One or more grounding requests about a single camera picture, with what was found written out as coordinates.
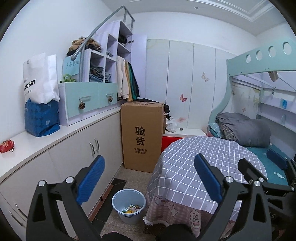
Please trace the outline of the light blue trash bin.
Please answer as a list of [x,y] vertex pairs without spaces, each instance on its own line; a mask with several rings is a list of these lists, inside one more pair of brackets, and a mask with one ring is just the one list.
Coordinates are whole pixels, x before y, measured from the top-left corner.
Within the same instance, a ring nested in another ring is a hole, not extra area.
[[120,190],[112,197],[113,209],[129,225],[136,225],[142,220],[146,204],[145,196],[135,189]]

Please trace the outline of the large brown cardboard box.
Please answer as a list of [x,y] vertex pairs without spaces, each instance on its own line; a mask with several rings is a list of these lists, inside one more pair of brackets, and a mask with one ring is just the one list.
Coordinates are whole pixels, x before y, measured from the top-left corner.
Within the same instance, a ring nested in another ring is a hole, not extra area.
[[121,106],[121,136],[126,169],[152,173],[161,154],[164,104],[128,102]]

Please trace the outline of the teal bunk bed frame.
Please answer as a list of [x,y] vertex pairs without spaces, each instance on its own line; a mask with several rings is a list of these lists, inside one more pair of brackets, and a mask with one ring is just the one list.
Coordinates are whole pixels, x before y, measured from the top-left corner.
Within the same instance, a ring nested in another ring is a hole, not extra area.
[[270,183],[288,185],[284,170],[269,160],[266,152],[278,149],[288,160],[295,160],[295,41],[275,40],[225,63],[226,92],[211,112],[209,123],[217,122],[221,113],[240,113],[264,121],[271,132],[269,146],[245,148],[263,163]]

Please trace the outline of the teal drawer unit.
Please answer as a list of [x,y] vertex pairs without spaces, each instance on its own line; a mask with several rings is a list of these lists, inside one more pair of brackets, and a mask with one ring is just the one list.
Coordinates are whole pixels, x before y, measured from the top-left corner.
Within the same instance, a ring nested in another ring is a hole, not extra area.
[[[108,102],[110,96],[113,97],[112,103]],[[59,118],[62,126],[70,126],[119,106],[116,83],[61,83],[59,97]],[[81,102],[85,103],[85,109],[79,109]]]

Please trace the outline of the white plastic bag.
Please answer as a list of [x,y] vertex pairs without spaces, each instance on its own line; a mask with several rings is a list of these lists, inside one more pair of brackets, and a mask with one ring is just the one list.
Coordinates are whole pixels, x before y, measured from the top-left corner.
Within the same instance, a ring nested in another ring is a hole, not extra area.
[[166,131],[170,133],[175,133],[177,130],[177,127],[178,125],[174,118],[172,117],[166,118]]

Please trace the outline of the blue plaid pillow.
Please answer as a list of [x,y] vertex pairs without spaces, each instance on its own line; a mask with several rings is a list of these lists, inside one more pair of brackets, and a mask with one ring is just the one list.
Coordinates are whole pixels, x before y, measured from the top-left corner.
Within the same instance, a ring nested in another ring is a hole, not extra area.
[[208,124],[209,132],[212,134],[212,136],[216,138],[223,138],[225,139],[224,132],[220,129],[220,126],[217,122],[211,122]]

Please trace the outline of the white shopping bag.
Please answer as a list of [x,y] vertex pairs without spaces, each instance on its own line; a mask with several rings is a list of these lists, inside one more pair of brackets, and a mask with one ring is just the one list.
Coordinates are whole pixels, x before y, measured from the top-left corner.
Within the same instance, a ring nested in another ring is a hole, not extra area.
[[42,53],[23,63],[23,93],[25,101],[37,104],[60,100],[56,55]]

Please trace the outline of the grey checkered tablecloth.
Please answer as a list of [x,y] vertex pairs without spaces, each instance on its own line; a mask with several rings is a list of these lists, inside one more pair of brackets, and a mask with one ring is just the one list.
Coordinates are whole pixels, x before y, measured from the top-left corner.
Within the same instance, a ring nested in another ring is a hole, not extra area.
[[182,138],[171,143],[160,155],[147,187],[148,200],[155,196],[186,207],[214,213],[221,200],[221,185],[207,168],[218,168],[224,177],[230,176],[237,183],[246,183],[238,170],[238,162],[246,159],[264,178],[266,169],[259,158],[234,141],[212,137]]

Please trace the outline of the grey folded blanket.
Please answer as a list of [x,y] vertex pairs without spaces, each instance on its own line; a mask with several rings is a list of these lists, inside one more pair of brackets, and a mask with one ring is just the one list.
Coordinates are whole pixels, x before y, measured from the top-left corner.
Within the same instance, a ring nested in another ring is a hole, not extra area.
[[224,138],[244,147],[267,148],[271,132],[262,120],[253,120],[240,113],[221,113],[216,117]]

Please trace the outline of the beige butterfly sticker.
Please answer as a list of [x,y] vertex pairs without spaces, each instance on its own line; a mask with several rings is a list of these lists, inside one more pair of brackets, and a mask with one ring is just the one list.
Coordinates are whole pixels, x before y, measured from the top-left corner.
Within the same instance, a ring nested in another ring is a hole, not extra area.
[[203,72],[201,78],[202,78],[205,82],[207,82],[207,81],[210,80],[210,79],[206,76],[206,74],[205,74],[204,72]]

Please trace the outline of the red white storage bench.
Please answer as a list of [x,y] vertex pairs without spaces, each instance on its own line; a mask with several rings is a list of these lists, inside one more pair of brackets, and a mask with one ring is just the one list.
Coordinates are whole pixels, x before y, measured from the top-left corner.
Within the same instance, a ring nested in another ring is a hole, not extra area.
[[200,129],[184,128],[178,129],[174,133],[165,131],[162,137],[161,152],[163,152],[171,143],[180,140],[182,138],[189,138],[195,136],[206,136],[206,134]]

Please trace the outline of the white cubby shelf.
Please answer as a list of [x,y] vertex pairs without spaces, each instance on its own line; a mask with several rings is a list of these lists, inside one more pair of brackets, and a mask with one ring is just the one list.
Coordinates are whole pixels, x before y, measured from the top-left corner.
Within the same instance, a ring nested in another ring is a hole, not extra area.
[[91,66],[102,67],[103,82],[116,82],[116,58],[121,56],[132,65],[139,87],[146,80],[146,35],[134,34],[132,26],[121,20],[104,24],[95,32],[92,39],[101,45],[101,50],[87,49],[78,55],[83,57],[80,65],[79,82],[88,82]]

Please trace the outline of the pink butterfly sticker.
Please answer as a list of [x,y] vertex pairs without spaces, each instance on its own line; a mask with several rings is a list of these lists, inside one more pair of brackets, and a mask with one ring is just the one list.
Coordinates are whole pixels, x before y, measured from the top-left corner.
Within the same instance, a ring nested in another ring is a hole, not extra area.
[[184,94],[182,93],[181,95],[180,95],[180,101],[181,102],[186,102],[188,100],[188,98],[187,97],[184,97]]

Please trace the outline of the white cabinet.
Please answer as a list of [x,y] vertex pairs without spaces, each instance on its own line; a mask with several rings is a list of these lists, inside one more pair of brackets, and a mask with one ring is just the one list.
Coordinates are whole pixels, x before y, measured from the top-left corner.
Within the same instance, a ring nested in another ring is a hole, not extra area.
[[26,238],[27,217],[37,183],[58,183],[76,176],[97,156],[105,169],[82,208],[93,220],[122,165],[120,108],[63,126],[44,137],[23,132],[14,137],[15,150],[1,154],[1,214],[21,240]]

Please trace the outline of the red snack packet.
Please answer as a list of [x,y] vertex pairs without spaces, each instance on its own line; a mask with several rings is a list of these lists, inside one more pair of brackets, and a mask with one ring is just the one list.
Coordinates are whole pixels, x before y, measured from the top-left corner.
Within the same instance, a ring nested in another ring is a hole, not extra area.
[[0,152],[3,154],[3,153],[6,153],[6,152],[9,152],[9,151],[13,151],[14,147],[15,147],[15,142],[14,141],[12,141],[12,140],[3,141],[0,144]]

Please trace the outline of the hanging clothes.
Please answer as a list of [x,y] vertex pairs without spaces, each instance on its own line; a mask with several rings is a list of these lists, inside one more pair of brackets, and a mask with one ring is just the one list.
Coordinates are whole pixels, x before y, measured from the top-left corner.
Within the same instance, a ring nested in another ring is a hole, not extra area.
[[116,58],[117,96],[128,102],[140,97],[132,65],[121,56]]

